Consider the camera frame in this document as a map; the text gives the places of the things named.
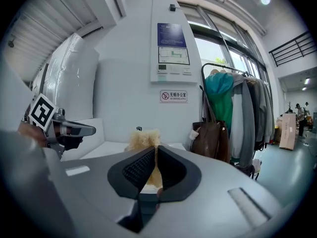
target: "plush toy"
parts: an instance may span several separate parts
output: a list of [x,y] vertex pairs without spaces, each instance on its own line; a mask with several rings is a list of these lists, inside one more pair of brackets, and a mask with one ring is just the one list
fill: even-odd
[[131,133],[130,143],[125,151],[140,150],[150,146],[155,147],[155,168],[147,181],[147,185],[162,188],[162,177],[158,169],[158,146],[160,145],[160,134],[158,129],[148,131],[134,131]]

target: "floor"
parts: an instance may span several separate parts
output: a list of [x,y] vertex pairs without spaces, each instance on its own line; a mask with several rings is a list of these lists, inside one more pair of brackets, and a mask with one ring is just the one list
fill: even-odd
[[282,206],[296,203],[305,195],[315,175],[316,155],[317,135],[309,131],[304,132],[304,137],[298,137],[293,151],[268,145],[255,154],[256,159],[262,160],[258,183],[269,190]]

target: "teal jacket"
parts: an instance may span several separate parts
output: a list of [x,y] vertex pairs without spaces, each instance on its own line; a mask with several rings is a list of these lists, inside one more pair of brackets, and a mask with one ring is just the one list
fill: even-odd
[[225,121],[228,132],[231,131],[232,120],[232,86],[233,76],[228,73],[216,73],[206,78],[206,94],[212,105],[217,120]]

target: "black and white fiducial marker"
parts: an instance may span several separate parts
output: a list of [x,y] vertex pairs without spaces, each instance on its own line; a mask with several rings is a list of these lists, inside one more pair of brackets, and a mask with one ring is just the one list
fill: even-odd
[[38,127],[46,131],[56,110],[57,106],[41,93],[31,107],[29,117]]

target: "brown leather bag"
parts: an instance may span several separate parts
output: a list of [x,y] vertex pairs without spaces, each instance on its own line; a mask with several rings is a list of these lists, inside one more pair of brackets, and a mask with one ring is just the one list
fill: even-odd
[[191,152],[229,163],[228,129],[224,121],[216,120],[206,93],[203,89],[202,91],[202,113],[204,110],[205,119],[202,117],[203,121],[193,123],[193,130],[199,135],[192,143]]

